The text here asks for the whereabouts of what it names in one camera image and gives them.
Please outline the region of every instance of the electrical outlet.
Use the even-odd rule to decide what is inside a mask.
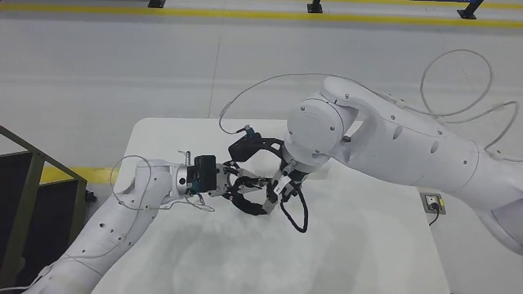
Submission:
[[[440,205],[440,200],[435,195],[426,195],[425,201],[427,201],[427,205],[429,207],[432,207],[433,203],[437,204],[438,206]]]
[[[422,198],[423,208],[426,213],[436,214],[437,210],[432,209],[431,204],[437,203],[440,206],[440,215],[446,215],[447,211],[445,210],[445,203],[441,198],[441,195],[438,193],[420,193]]]

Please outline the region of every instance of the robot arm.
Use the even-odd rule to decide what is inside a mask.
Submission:
[[[140,162],[133,182],[107,199],[67,251],[42,270],[42,277],[26,293],[91,293],[109,268],[141,238],[159,210],[168,209],[166,204],[200,193],[241,197],[263,186],[264,180],[238,165],[216,164],[214,156],[196,157],[192,166],[190,159],[186,164]]]
[[[347,130],[364,121],[349,138]],[[464,201],[505,247],[523,255],[523,166],[493,158],[432,118],[413,114],[347,80],[326,78],[288,118],[286,162],[312,172],[330,158],[398,185]]]

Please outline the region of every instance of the black post base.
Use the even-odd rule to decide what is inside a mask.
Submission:
[[[458,14],[464,20],[475,20],[476,19],[476,16],[474,14],[468,14],[465,12],[464,9],[458,9]]]
[[[148,8],[163,8],[166,0],[150,0]]]
[[[321,4],[315,5],[314,3],[308,3],[307,4],[307,11],[314,14],[321,14],[323,13],[323,9],[321,8]]]

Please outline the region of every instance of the table surface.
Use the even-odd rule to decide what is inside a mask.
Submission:
[[[285,121],[225,120],[250,124],[264,137],[283,138]],[[193,157],[230,157],[238,136],[216,119],[147,118],[136,124],[125,154],[183,163]],[[127,187],[139,159],[123,162],[116,190]],[[256,154],[242,165],[272,176],[277,158]],[[403,293],[449,294],[448,283],[416,188],[392,185],[330,161],[304,183],[309,229],[298,233],[277,207],[270,216],[243,214],[224,198],[217,209],[185,204],[162,211],[140,241],[93,293]],[[263,202],[264,193],[251,194]],[[298,224],[302,206],[288,202]]]

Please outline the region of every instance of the wire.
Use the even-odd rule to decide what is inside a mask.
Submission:
[[[291,215],[285,209],[284,203],[286,203],[290,199],[290,195],[286,198],[282,198],[279,201],[279,207],[281,208],[282,212],[284,212],[284,214],[286,215],[288,221],[290,221],[291,224],[293,224],[294,228],[300,233],[305,233],[309,225],[309,209],[307,208],[307,203],[305,202],[305,197],[303,196],[302,189],[298,188],[296,189],[296,191],[297,195],[300,197],[300,201],[302,202],[303,206],[303,227],[298,226],[294,219],[291,217]]]
[[[431,207],[432,207],[433,209],[436,209],[436,218],[434,218],[434,220],[431,221],[431,223],[428,225],[429,227],[432,226],[432,224],[434,224],[434,223],[438,220],[438,218],[440,217],[440,205],[437,204],[437,203],[433,203],[433,204],[431,205]]]
[[[114,172],[114,169],[118,166],[119,163],[121,163],[123,160],[125,160],[127,158],[140,158],[145,163],[147,163],[147,167],[149,167],[149,179],[147,180],[147,184],[145,185],[144,193],[141,195],[140,203],[138,204],[138,208],[129,207],[127,204],[125,204],[124,201],[120,200],[118,195],[116,195],[116,192],[114,192],[114,183],[113,183],[113,172]],[[116,198],[116,201],[118,201],[118,204],[121,204],[122,206],[126,207],[127,209],[134,210],[134,211],[145,210],[145,209],[141,209],[140,208],[141,207],[141,202],[144,199],[145,192],[147,190],[147,187],[149,187],[150,179],[152,178],[152,176],[153,176],[153,168],[150,166],[149,160],[147,160],[146,158],[143,158],[142,156],[140,156],[138,154],[129,154],[127,156],[122,157],[120,160],[118,160],[113,165],[113,167],[111,168],[111,173],[109,174],[109,184],[110,184],[110,187],[111,187],[111,191],[113,192],[113,196]]]
[[[427,74],[428,74],[428,71],[430,70],[430,68],[434,65],[434,63],[436,63],[440,58],[442,58],[443,56],[446,56],[450,53],[454,53],[454,52],[459,52],[459,51],[463,51],[463,52],[469,52],[469,53],[472,53],[474,55],[477,55],[479,56],[486,64],[487,64],[487,67],[489,68],[489,82],[485,88],[485,90],[469,105],[467,105],[466,107],[464,108],[461,108],[461,109],[458,109],[458,110],[455,110],[455,111],[452,111],[452,112],[448,112],[448,113],[435,113],[431,106],[428,104],[427,102],[427,98],[425,96],[425,80],[427,79]],[[283,77],[287,77],[287,76],[330,76],[330,77],[334,77],[334,78],[342,78],[342,79],[345,79],[347,81],[350,81],[350,82],[353,82],[355,84],[358,84],[360,86],[362,86],[363,88],[365,88],[366,90],[369,90],[371,91],[373,94],[383,98],[384,100],[387,100],[389,102],[392,102],[394,104],[396,104],[398,101],[400,101],[401,99],[396,99],[392,96],[389,96],[387,94],[383,94],[381,92],[378,92],[378,91],[375,91],[375,90],[372,90],[370,89],[369,87],[366,87],[365,85],[363,85],[362,83],[352,79],[352,78],[348,78],[348,77],[345,77],[345,76],[341,76],[341,75],[336,75],[336,74],[332,74],[332,73],[287,73],[287,74],[281,74],[281,75],[275,75],[275,76],[272,76],[270,78],[267,78],[265,80],[262,80],[260,82],[257,82],[255,84],[253,84],[252,86],[244,89],[243,91],[241,91],[238,95],[236,95],[229,103],[227,103],[227,105],[225,105],[225,107],[223,107],[223,109],[221,110],[220,112],[220,115],[219,115],[219,119],[218,119],[218,126],[220,127],[220,129],[225,132],[226,134],[230,134],[230,135],[234,135],[237,133],[237,131],[235,132],[230,132],[230,131],[227,131],[226,129],[223,128],[223,126],[221,125],[221,121],[224,117],[224,115],[226,114],[227,110],[229,110],[229,108],[247,91],[253,89],[254,87],[257,87],[258,85],[260,84],[263,84],[265,82],[268,82],[270,80],[273,80],[275,78],[283,78]],[[434,118],[438,118],[438,117],[449,117],[449,116],[454,116],[454,115],[458,115],[458,114],[462,114],[466,111],[468,111],[469,109],[471,109],[472,107],[474,107],[475,105],[477,105],[480,101],[482,101],[486,95],[489,93],[489,91],[491,90],[492,88],[492,85],[494,83],[494,69],[492,68],[492,65],[490,64],[490,62],[480,53],[476,52],[476,51],[473,51],[473,50],[469,50],[469,49],[454,49],[454,50],[451,50],[451,51],[447,51],[446,53],[442,54],[442,55],[439,55],[438,57],[436,57],[434,60],[432,60],[428,66],[425,68],[425,70],[423,71],[423,74],[422,74],[422,79],[421,79],[421,82],[420,82],[420,87],[419,87],[419,91],[420,91],[420,95],[422,97],[422,101],[423,101],[423,104],[425,105],[425,108],[427,108],[428,111],[423,111],[423,110],[420,110],[420,109],[417,109],[415,107],[412,107],[410,105],[405,105],[405,109],[408,109],[410,111],[413,111],[415,113],[418,113],[418,114],[423,114],[423,115],[427,115],[427,116],[432,116]],[[499,105],[495,105],[492,109],[489,109],[489,110],[486,110],[485,112],[481,113],[481,114],[477,114],[476,116],[473,116],[471,118],[467,118],[467,119],[464,119],[464,120],[458,120],[458,121],[452,121],[452,122],[443,122],[443,123],[448,123],[448,124],[457,124],[457,123],[467,123],[467,122],[470,122],[472,120],[475,120],[475,119],[478,119],[480,117],[483,117],[485,116],[486,114],[490,114],[496,110],[499,110],[505,106],[508,106],[508,105],[514,105],[515,106],[515,109],[514,109],[514,113],[512,115],[512,118],[511,120],[508,122],[507,126],[505,126],[505,128],[499,133],[499,135],[494,139],[492,140],[490,143],[488,143],[483,149],[484,151],[487,153],[487,154],[493,154],[491,153],[490,151],[488,151],[488,148],[490,148],[492,145],[498,143],[506,134],[507,132],[510,130],[510,128],[512,127],[513,123],[516,121],[516,118],[517,118],[517,115],[519,114],[519,102],[518,101],[515,101],[515,100],[512,100],[512,101],[508,101],[508,102],[504,102],[502,104],[499,104]],[[503,160],[507,160],[507,161],[510,161],[510,162],[514,162],[514,163],[522,163],[523,162],[523,159],[519,159],[519,158],[507,158],[507,157],[504,157],[502,158]]]

